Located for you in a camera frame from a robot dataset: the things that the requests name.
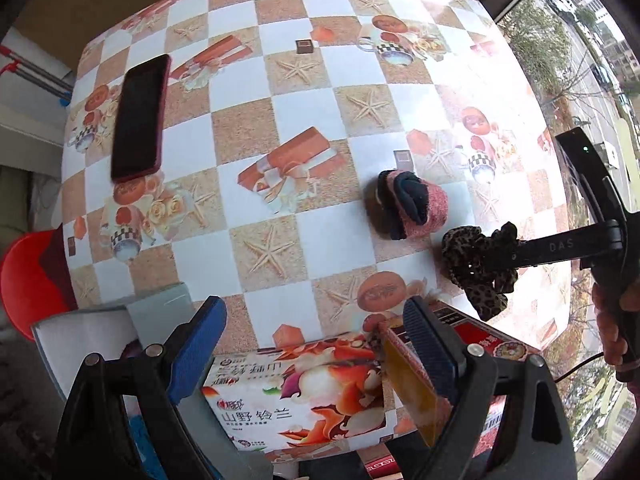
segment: blue gripper pad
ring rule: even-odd
[[[436,393],[455,405],[458,400],[456,365],[414,298],[404,304],[402,322]]]
[[[190,333],[171,366],[171,380],[166,394],[174,406],[193,393],[225,325],[225,302],[217,296],[209,296],[193,319],[187,325],[180,325],[176,329],[185,327]]]

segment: red phone case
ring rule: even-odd
[[[145,61],[145,63],[149,63],[151,61],[154,61],[156,59],[158,59],[158,57],[164,57],[166,58],[166,63],[165,63],[165,67],[164,67],[164,75],[162,76],[162,93],[160,94],[160,106],[158,107],[158,132],[156,133],[156,146],[158,147],[158,150],[156,151],[156,161],[154,162],[153,166],[151,166],[150,168],[143,170],[143,171],[139,171],[135,174],[131,174],[131,175],[127,175],[127,176],[121,176],[121,177],[117,177],[114,178],[113,177],[113,155],[112,155],[112,159],[111,159],[111,180],[115,183],[115,184],[119,184],[121,182],[128,182],[129,180],[134,180],[135,178],[141,177],[141,176],[145,176],[145,175],[150,175],[150,174],[154,174],[155,172],[157,172],[158,170],[160,170],[160,166],[162,164],[162,124],[164,122],[164,101],[166,99],[166,86],[167,86],[167,81],[169,80],[169,72],[171,69],[171,56],[169,56],[168,54],[162,54],[162,56],[157,56],[153,59],[150,59],[149,61]],[[126,85],[127,83],[127,76],[129,75],[129,72],[131,72],[132,70],[135,70],[137,67],[139,67],[140,65],[136,65],[135,67],[129,69],[129,71],[127,71],[127,73],[124,76],[124,81],[122,82],[122,87],[124,88],[124,85]],[[118,121],[116,118],[116,125],[115,125],[115,131],[118,131]]]

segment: black phone screen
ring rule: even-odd
[[[164,91],[171,58],[158,56],[124,76],[118,103],[111,179],[115,182],[155,173],[160,168]]]

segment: red stool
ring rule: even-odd
[[[65,301],[61,288],[40,265],[43,253],[50,253],[53,249],[56,260],[60,260],[58,268],[62,263],[66,269],[64,247],[52,240],[56,235],[62,238],[59,230],[27,233],[9,246],[0,262],[0,301],[16,330],[31,341],[33,323],[76,307]],[[62,254],[59,254],[57,246],[62,249]]]

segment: black cable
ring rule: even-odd
[[[559,383],[560,381],[566,379],[568,376],[570,376],[572,373],[574,373],[576,370],[579,370],[580,368],[582,368],[584,365],[589,364],[591,361],[595,361],[596,359],[599,359],[601,357],[604,357],[604,352],[600,352],[599,354],[596,355],[592,355],[591,357],[589,357],[588,359],[585,359],[584,361],[582,361],[580,364],[574,366],[573,368],[571,368],[571,370],[569,370],[567,373],[565,373],[564,375],[561,375],[560,377],[558,377],[557,379],[554,380],[555,383]]]

